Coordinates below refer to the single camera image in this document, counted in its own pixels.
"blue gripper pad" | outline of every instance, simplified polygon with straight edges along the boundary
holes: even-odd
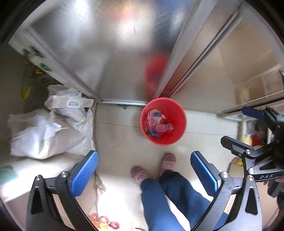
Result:
[[[256,119],[264,120],[265,115],[263,111],[251,108],[251,107],[243,107],[242,113],[246,116],[250,116]]]
[[[191,154],[190,163],[207,194],[216,197],[222,182],[217,168],[208,163],[199,151]]]
[[[99,162],[96,151],[89,151],[86,157],[69,171],[68,187],[73,197],[80,196]]]

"person's leg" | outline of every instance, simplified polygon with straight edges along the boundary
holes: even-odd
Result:
[[[184,231],[171,212],[158,181],[149,178],[148,173],[138,166],[131,171],[131,177],[135,183],[141,186],[144,216],[149,231]]]
[[[210,205],[210,201],[196,192],[191,184],[178,172],[174,172],[176,158],[172,153],[167,153],[162,159],[159,182],[169,199],[189,220],[193,227]],[[223,213],[215,228],[221,227],[227,219]]]

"white plastic bag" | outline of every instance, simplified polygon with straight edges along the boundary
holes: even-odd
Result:
[[[47,89],[49,92],[49,98],[45,102],[47,108],[51,110],[55,108],[58,114],[72,118],[75,121],[86,122],[84,107],[91,107],[94,100],[82,98],[82,93],[77,89],[68,89],[63,85],[50,85]]]
[[[13,156],[46,159],[66,152],[83,139],[80,132],[45,109],[10,115],[8,126]]]
[[[89,109],[87,112],[85,123],[76,122],[70,118],[65,119],[66,123],[68,123],[84,136],[84,138],[75,147],[68,150],[67,152],[80,156],[86,156],[90,150],[95,150],[93,142],[93,119],[94,116],[91,109]]]

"hand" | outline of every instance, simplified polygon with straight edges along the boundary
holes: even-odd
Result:
[[[279,183],[280,183],[280,182],[284,182],[284,177],[281,177],[281,178],[279,178],[279,179],[276,179],[275,181],[276,181],[276,182],[279,182]]]

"plastic bag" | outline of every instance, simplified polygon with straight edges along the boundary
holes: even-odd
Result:
[[[86,122],[84,107],[91,107],[94,100],[82,98],[82,93],[77,89],[68,89],[63,85],[49,85],[47,89],[49,92],[49,98],[45,102],[47,108],[51,110],[56,108],[55,111],[60,115],[67,116],[78,122]]]
[[[68,151],[83,139],[80,132],[45,109],[10,115],[8,126],[13,156],[46,159]]]
[[[163,133],[174,129],[168,119],[159,110],[153,109],[148,112],[145,118],[145,132],[148,136],[160,137]]]
[[[90,150],[95,150],[93,142],[93,119],[94,116],[91,109],[89,109],[87,112],[85,123],[76,122],[70,118],[65,119],[66,123],[68,123],[84,136],[84,138],[75,147],[68,150],[67,152],[80,156],[86,156]]]

